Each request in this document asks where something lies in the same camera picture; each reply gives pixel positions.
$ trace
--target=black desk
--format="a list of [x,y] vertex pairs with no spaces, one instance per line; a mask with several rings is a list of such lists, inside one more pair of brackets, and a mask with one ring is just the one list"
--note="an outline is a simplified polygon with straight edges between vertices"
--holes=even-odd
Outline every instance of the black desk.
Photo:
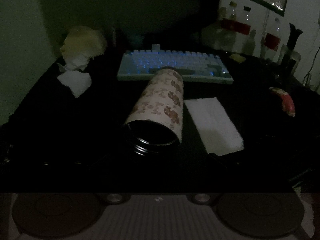
[[8,191],[225,192],[291,191],[269,152],[265,134],[299,130],[268,92],[276,85],[267,66],[251,58],[246,64],[225,59],[233,85],[185,82],[184,99],[218,97],[244,138],[245,150],[224,159],[226,171],[206,154],[184,108],[183,143],[167,167],[132,164],[119,155],[119,129],[147,82],[118,82],[121,56],[112,49],[89,63],[92,86],[78,99],[59,83],[53,64],[10,117],[6,141],[13,145],[3,175]]

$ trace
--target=wall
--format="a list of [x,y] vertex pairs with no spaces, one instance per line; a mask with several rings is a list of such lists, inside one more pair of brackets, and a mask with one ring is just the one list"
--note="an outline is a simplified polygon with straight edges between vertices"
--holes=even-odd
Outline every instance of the wall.
[[[229,1],[221,0],[220,5],[227,6]],[[233,1],[239,8],[252,8],[259,44],[266,9],[247,0]],[[63,37],[72,25],[83,24],[107,33],[113,24],[127,33],[141,34],[160,31],[197,8],[198,0],[0,0],[0,125],[59,56]],[[282,18],[281,45],[288,40],[289,22],[304,31],[296,46],[302,55],[295,74],[300,81],[320,43],[319,37],[312,47],[319,12],[320,0],[288,0]],[[270,12],[269,23],[275,16]],[[259,54],[257,46],[254,55]],[[315,62],[312,84],[318,81],[316,75],[320,76],[319,65],[320,56]]]

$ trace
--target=keyboard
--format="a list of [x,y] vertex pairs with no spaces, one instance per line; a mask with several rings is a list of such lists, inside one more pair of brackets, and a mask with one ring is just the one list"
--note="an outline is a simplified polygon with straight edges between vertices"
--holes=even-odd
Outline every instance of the keyboard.
[[117,78],[120,81],[149,80],[166,66],[175,68],[184,81],[233,83],[233,78],[219,56],[175,50],[127,52],[123,55]]

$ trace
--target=patterned cylinder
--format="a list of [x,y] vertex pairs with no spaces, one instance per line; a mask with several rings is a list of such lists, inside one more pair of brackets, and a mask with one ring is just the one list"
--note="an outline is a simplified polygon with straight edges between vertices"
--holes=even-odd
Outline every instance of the patterned cylinder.
[[173,69],[164,68],[150,80],[125,124],[136,120],[153,121],[172,130],[181,142],[182,113],[182,77]]

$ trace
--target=bottle cap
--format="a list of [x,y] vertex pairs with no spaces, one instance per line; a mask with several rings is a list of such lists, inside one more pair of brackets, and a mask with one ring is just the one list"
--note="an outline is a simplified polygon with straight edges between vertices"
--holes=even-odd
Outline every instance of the bottle cap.
[[232,2],[232,1],[229,3],[229,5],[230,5],[231,7],[237,7],[237,4],[236,4],[235,2]]

